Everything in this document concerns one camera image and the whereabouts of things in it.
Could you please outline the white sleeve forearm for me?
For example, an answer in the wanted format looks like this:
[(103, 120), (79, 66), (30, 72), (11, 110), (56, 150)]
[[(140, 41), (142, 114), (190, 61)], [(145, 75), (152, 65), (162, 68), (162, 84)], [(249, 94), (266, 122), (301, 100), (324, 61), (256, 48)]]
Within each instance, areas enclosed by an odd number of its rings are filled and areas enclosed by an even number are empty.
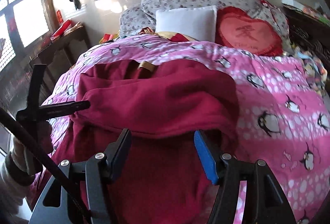
[(12, 153), (7, 154), (1, 165), (1, 223), (28, 223), (17, 214), (34, 180), (35, 175), (22, 171), (15, 164)]

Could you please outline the left hand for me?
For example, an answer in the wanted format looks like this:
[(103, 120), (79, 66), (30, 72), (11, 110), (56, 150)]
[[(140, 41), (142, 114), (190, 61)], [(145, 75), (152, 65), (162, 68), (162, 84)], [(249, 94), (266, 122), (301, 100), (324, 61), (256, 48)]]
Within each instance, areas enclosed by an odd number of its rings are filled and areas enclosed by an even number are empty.
[(35, 153), (50, 154), (53, 152), (51, 142), (52, 127), (48, 121), (41, 121), (36, 125), (36, 140), (30, 136), (27, 144), (23, 144), (16, 135), (13, 137), (12, 160), (18, 169), (28, 176), (35, 175), (42, 170), (42, 164)]

